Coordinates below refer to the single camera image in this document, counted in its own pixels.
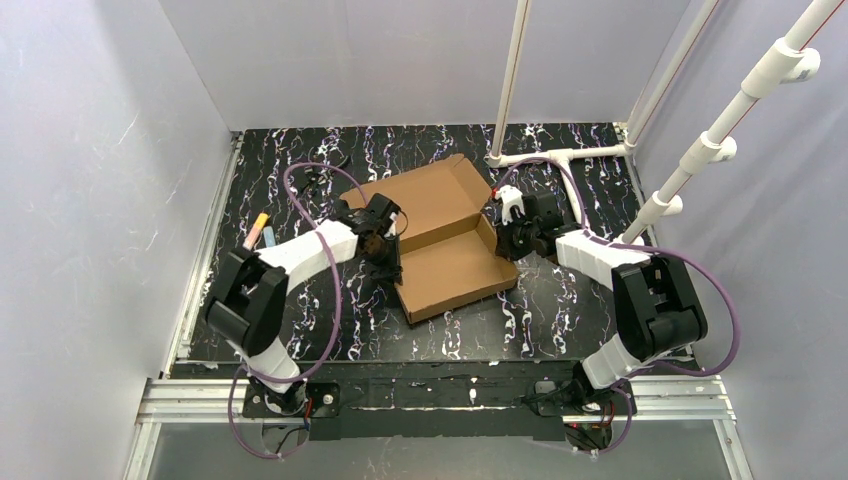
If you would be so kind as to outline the brown cardboard box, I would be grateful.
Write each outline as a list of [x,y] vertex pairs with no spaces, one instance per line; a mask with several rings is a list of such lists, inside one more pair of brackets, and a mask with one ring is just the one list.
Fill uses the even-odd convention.
[[363,186],[398,204],[402,282],[396,291],[417,324],[516,286],[515,264],[496,255],[496,232],[483,214],[492,187],[472,161],[454,154]]

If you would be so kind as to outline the light blue marker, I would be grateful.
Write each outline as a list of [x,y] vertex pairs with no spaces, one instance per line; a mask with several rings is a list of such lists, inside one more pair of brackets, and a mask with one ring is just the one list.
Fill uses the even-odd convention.
[[270,248],[270,247],[273,247],[273,246],[276,245],[275,233],[274,233],[274,230],[273,230],[272,227],[266,226],[262,230],[262,233],[263,233],[264,243],[265,243],[265,246],[267,248]]

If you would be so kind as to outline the orange pink marker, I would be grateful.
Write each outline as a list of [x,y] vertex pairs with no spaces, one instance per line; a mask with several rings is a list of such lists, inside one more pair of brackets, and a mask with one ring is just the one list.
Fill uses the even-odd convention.
[[243,242],[244,248],[248,250],[253,250],[256,247],[263,233],[263,230],[267,226],[268,220],[269,215],[267,213],[260,213],[258,215]]

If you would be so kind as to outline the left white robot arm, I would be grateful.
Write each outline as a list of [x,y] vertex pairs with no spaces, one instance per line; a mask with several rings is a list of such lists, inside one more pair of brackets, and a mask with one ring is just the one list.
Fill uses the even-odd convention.
[[399,205],[382,194],[360,208],[342,202],[314,230],[259,251],[240,246],[221,261],[202,318],[242,356],[267,389],[286,395],[306,379],[279,338],[285,302],[311,277],[361,259],[377,282],[401,284]]

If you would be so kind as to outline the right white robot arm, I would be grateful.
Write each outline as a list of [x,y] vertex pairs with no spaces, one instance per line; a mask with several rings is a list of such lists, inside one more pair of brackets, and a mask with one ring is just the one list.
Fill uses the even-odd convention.
[[666,254],[619,249],[566,222],[552,194],[494,190],[500,209],[496,253],[516,261],[535,253],[576,270],[614,297],[617,331],[573,369],[565,391],[587,398],[672,350],[703,339],[708,325],[686,266]]

